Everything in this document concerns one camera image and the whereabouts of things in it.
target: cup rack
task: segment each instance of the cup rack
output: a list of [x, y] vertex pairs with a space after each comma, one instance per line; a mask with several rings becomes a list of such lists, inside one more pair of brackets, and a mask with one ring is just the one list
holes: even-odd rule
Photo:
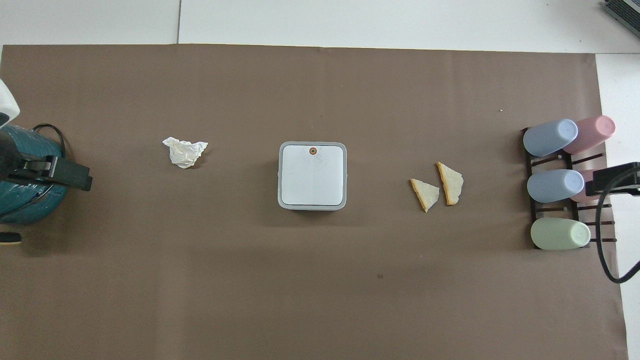
[[[528, 127], [522, 129], [522, 136], [524, 137], [524, 133], [528, 130]], [[562, 161], [564, 164], [564, 168], [569, 169], [569, 170], [574, 170], [573, 166], [577, 165], [579, 163], [583, 163], [585, 161], [589, 161], [589, 160], [593, 160], [593, 159], [597, 159], [597, 158], [601, 158], [602, 156], [604, 156], [604, 153], [600, 153], [600, 154], [596, 154], [596, 155], [592, 155], [592, 156], [588, 156], [586, 158], [582, 158], [579, 160], [573, 160], [571, 154], [569, 154], [568, 152], [560, 149], [552, 154], [549, 154], [547, 156], [542, 156], [542, 157], [536, 157], [533, 156], [531, 154], [529, 154], [529, 152], [527, 151], [527, 149], [524, 149], [524, 145], [523, 145], [523, 150], [524, 150], [524, 154], [525, 154], [525, 166], [527, 167], [527, 180], [531, 177], [531, 175], [533, 174], [533, 168], [539, 165], [542, 165], [544, 163], [550, 163], [552, 161]], [[539, 219], [539, 214], [541, 213], [548, 213], [548, 212], [556, 212], [556, 211], [562, 211], [563, 213], [569, 213], [570, 218], [575, 220], [575, 221], [580, 221], [580, 216], [579, 213], [580, 211], [585, 211], [585, 210], [593, 210], [596, 208], [595, 205], [592, 206], [578, 206], [578, 203], [576, 203], [575, 201], [571, 200], [571, 199], [565, 199], [565, 200], [561, 200], [559, 201], [560, 205], [559, 206], [554, 206], [554, 207], [545, 207], [545, 204], [541, 203], [541, 202], [537, 202], [535, 201], [533, 198], [531, 198], [529, 196], [529, 206], [530, 206], [530, 211], [531, 211], [531, 224], [533, 225], [533, 223]], [[610, 208], [611, 204], [604, 204], [603, 208]], [[585, 225], [587, 226], [593, 226], [595, 225], [595, 222], [583, 222]], [[603, 221], [602, 225], [614, 225], [616, 222], [611, 220], [611, 221]], [[617, 239], [616, 238], [603, 238], [602, 239], [603, 242], [616, 242]]]

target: crumpled white tissue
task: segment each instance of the crumpled white tissue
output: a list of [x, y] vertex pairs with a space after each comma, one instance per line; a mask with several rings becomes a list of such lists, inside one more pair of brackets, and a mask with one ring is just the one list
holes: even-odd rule
[[164, 139], [162, 143], [169, 146], [169, 158], [171, 159], [171, 163], [176, 164], [181, 168], [193, 166], [209, 144], [208, 142], [191, 143], [180, 141], [170, 136]]

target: bread slice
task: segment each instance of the bread slice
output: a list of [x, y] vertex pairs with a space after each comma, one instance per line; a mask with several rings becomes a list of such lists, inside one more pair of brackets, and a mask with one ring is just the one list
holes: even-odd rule
[[413, 187], [415, 194], [418, 195], [420, 205], [422, 205], [422, 208], [426, 213], [433, 204], [438, 202], [440, 189], [433, 185], [423, 183], [420, 180], [410, 179], [409, 181], [411, 181], [411, 186]]
[[444, 187], [444, 195], [447, 198], [447, 205], [455, 205], [458, 203], [460, 193], [462, 192], [462, 174], [452, 170], [447, 165], [439, 162], [438, 170], [440, 171], [440, 178], [442, 179], [442, 186]]

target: brown paper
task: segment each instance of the brown paper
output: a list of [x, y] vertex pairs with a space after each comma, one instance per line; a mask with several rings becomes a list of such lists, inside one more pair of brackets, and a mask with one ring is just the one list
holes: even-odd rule
[[[14, 123], [58, 126], [94, 177], [45, 220], [0, 228], [24, 237], [0, 249], [2, 359], [627, 358], [595, 247], [528, 235], [520, 130], [600, 114], [592, 54], [8, 45], [2, 59]], [[183, 170], [167, 136], [209, 146]], [[344, 209], [278, 207], [288, 140], [344, 143]], [[425, 214], [408, 180], [441, 186], [437, 161], [465, 183]]]

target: white tile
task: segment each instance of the white tile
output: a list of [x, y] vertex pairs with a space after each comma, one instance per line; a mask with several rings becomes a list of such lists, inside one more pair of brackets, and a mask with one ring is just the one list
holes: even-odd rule
[[180, 43], [640, 53], [599, 0], [182, 0]]
[[[596, 55], [602, 113], [616, 122], [607, 141], [609, 166], [640, 161], [640, 54]], [[626, 273], [640, 260], [640, 197], [611, 196], [618, 267]], [[640, 275], [621, 285], [629, 359], [640, 359]]]
[[8, 44], [170, 44], [180, 0], [0, 0]]

